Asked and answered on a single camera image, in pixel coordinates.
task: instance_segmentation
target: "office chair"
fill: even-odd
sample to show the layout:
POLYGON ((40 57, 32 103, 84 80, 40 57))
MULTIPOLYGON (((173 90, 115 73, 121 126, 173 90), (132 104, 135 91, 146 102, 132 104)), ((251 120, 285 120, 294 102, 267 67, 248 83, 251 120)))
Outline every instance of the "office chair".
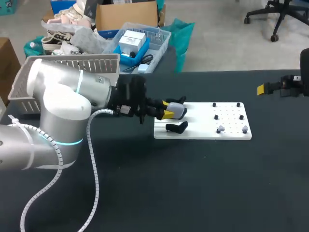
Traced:
POLYGON ((302 6, 290 6, 291 0, 284 0, 284 3, 279 3, 279 0, 271 0, 268 1, 265 9, 251 11, 247 13, 247 17, 245 18, 245 24, 250 24, 250 16, 251 15, 261 15, 261 14, 268 14, 268 13, 280 13, 280 17, 278 22, 275 26, 273 35, 271 36, 270 40, 272 42, 276 42, 279 40, 279 36, 277 35, 278 28, 286 15, 289 15, 297 20, 307 24, 309 26, 309 8, 302 7, 302 6), (304 14, 301 15, 297 11, 304 11, 304 14))

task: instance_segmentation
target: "cable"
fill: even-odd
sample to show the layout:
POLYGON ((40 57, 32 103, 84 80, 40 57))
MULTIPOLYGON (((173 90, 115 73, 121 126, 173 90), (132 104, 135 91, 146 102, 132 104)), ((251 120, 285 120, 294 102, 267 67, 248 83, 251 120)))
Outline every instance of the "cable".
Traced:
POLYGON ((90 136, 90 125, 91 125, 92 120, 95 118, 95 116, 97 116, 99 114, 113 115, 114 111, 113 110, 108 110, 108 109, 103 109, 103 110, 95 111, 90 116, 90 118, 88 120, 86 133, 87 133, 89 152, 90 152, 90 157, 91 157, 91 162, 92 162, 92 167, 93 167, 93 174, 95 176, 96 195, 95 195, 95 201, 93 203, 93 207, 92 207, 91 213, 90 213, 87 221, 85 222, 85 224, 80 228, 80 230, 78 232, 83 232, 87 228, 87 226, 91 222, 91 220, 92 220, 92 218, 93 218, 93 216, 94 216, 94 214, 95 214, 95 212, 97 210, 97 206, 98 206, 98 197, 99 197, 98 172, 97 172, 97 165, 96 165, 95 156, 94 156, 94 152, 93 152, 93 148, 92 148, 92 142, 91 142, 91 136, 90 136))
POLYGON ((20 231, 21 232, 26 232, 25 230, 25 220, 26 220, 26 215, 27 212, 30 208, 30 206, 33 204, 33 202, 38 199, 43 193, 45 193, 48 189, 50 189, 55 183, 56 181, 60 178, 62 170, 63 170, 63 158, 62 158, 62 154, 61 151, 58 147, 58 145, 56 144, 56 142, 53 140, 52 137, 50 137, 46 132, 42 131, 40 128, 34 127, 32 125, 27 125, 27 124, 20 124, 19 120, 17 118, 14 118, 13 116, 10 116, 10 118, 12 119, 12 124, 9 126, 14 126, 14 127, 20 127, 20 129, 24 131, 24 128, 29 129, 29 130, 33 130, 36 131, 37 133, 39 133, 40 135, 42 135, 47 141, 49 141, 49 143, 53 146, 57 157, 58 157, 58 170, 57 173, 55 175, 55 177, 52 179, 51 182, 48 183, 48 185, 46 185, 44 188, 42 188, 39 192, 37 192, 37 194, 35 194, 30 201, 28 201, 28 203, 26 204, 23 213, 21 215, 21 219, 20 219, 20 231))
MULTIPOLYGON (((96 210, 97 210, 97 206, 98 206, 98 198, 99 198, 99 181, 98 181, 98 172, 97 172, 97 165, 96 165, 96 161, 95 161, 95 156, 94 156, 94 152, 93 152, 93 148, 92 148, 92 142, 91 142, 91 136, 90 136, 90 125, 92 120, 99 114, 109 114, 109 115, 114 115, 114 111, 113 110, 108 110, 108 109, 103 109, 103 110, 98 110, 95 111, 89 118, 88 120, 88 124, 87 124, 87 128, 86 128, 86 134, 87 134, 87 140, 88 140, 88 146, 89 146, 89 152, 90 152, 90 157, 91 157, 91 162, 92 162, 92 167, 93 167, 93 173, 94 173, 94 177, 95 177, 95 185, 96 185, 96 194, 95 194, 95 200, 94 200, 94 204, 91 210, 91 213, 87 219, 87 221, 85 222, 85 224, 79 229, 78 232, 83 232, 88 225, 90 224, 96 210)), ((13 116, 10 117, 12 119, 12 123, 9 126, 18 126, 20 127, 22 130, 24 128, 29 129, 29 130, 33 130, 38 132, 39 134, 41 134, 46 140, 48 140, 51 145, 53 146, 53 148, 55 149, 55 152, 57 153, 58 156, 58 171, 55 175, 55 177, 53 178, 53 180, 46 185, 42 190, 40 190, 37 194, 35 194, 30 201, 26 204, 23 213, 22 213, 22 217, 20 219, 20 231, 21 232, 26 232, 25 230, 25 220, 26 220, 26 214, 30 208, 30 206, 33 204, 33 202, 40 197, 43 193, 45 193, 51 186, 53 186, 55 184, 55 182, 60 178, 60 175, 62 173, 63 170, 63 158, 62 158, 62 154, 59 150, 58 145, 56 144, 56 142, 44 131, 42 131, 41 129, 31 126, 31 125, 27 125, 27 124, 20 124, 17 118, 14 118, 13 116)))

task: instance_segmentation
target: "black tabletop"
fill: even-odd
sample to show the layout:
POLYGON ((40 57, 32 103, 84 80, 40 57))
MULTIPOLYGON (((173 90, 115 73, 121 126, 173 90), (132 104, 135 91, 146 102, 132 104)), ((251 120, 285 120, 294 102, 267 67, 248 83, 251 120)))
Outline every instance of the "black tabletop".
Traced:
MULTIPOLYGON (((98 117, 91 128, 100 179, 86 232, 309 231, 309 98, 257 96, 256 87, 299 71, 146 75, 148 96, 243 102, 250 141, 155 140, 154 120, 98 117)), ((7 114, 20 116, 11 103, 7 114)), ((9 123, 6 117, 2 123, 9 123)), ((19 231, 27 201, 52 170, 0 173, 1 232, 19 231)), ((30 208, 28 232, 75 232, 94 200, 86 142, 76 163, 30 208)))

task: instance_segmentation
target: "cardboard box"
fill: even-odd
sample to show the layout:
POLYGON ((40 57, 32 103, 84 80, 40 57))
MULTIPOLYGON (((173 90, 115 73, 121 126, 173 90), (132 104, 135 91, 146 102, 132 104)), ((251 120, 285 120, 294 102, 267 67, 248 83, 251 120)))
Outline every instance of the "cardboard box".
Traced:
POLYGON ((96 26, 101 36, 113 37, 126 22, 157 27, 158 9, 156 1, 97 5, 96 26))
POLYGON ((17 8, 17 0, 0 0, 0 15, 14 14, 17 8))
POLYGON ((0 37, 0 96, 5 105, 20 63, 9 38, 0 37))
POLYGON ((44 21, 44 23, 47 23, 47 21, 48 21, 49 19, 54 19, 54 18, 55 18, 55 16, 54 16, 53 9, 50 9, 50 10, 46 13, 46 15, 44 15, 44 17, 42 18, 42 20, 44 21))

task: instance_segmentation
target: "white board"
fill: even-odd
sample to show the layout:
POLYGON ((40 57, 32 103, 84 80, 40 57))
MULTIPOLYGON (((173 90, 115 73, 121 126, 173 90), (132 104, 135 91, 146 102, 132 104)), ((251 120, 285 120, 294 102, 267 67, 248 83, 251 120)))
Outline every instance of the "white board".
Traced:
POLYGON ((237 107, 237 102, 185 102, 188 112, 182 120, 154 119, 154 138, 156 139, 206 139, 206 140, 250 140, 252 133, 243 103, 237 107), (187 129, 182 134, 167 132, 165 125, 188 122, 187 129), (225 131, 217 133, 219 126, 225 131), (242 132, 244 126, 248 127, 246 134, 242 132))

